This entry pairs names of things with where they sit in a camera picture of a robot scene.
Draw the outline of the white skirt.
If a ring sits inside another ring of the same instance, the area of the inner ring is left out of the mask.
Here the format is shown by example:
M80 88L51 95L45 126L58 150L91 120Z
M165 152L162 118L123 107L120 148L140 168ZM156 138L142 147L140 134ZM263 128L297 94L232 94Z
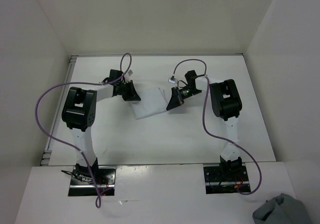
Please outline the white skirt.
M167 111L168 102L163 89L152 87L142 91L139 96L140 101L129 102L136 120L162 114Z

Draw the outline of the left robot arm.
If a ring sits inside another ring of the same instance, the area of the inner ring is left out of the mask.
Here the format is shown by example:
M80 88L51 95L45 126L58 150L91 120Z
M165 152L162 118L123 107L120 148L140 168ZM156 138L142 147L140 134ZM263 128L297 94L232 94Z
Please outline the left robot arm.
M82 182L94 184L100 177L91 130L96 118L97 102L116 96L121 96L125 102L141 101L130 76L115 69L102 83L91 89L72 86L68 90L61 118L71 131L74 146L80 149L75 169L70 174Z

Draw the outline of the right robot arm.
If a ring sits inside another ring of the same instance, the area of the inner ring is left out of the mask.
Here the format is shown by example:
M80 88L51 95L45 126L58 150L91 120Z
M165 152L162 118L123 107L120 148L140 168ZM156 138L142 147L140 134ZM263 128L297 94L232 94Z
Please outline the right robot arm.
M227 137L215 136L225 141L219 156L219 175L229 181L236 176L242 167L242 158L235 139L238 137L237 123L242 101L233 79L218 80L202 74L197 75L194 70L184 75L185 86L178 85L171 88L171 97L166 110L172 110L185 103L185 99L205 93L203 110L206 109L207 100L210 100L213 114L225 125Z

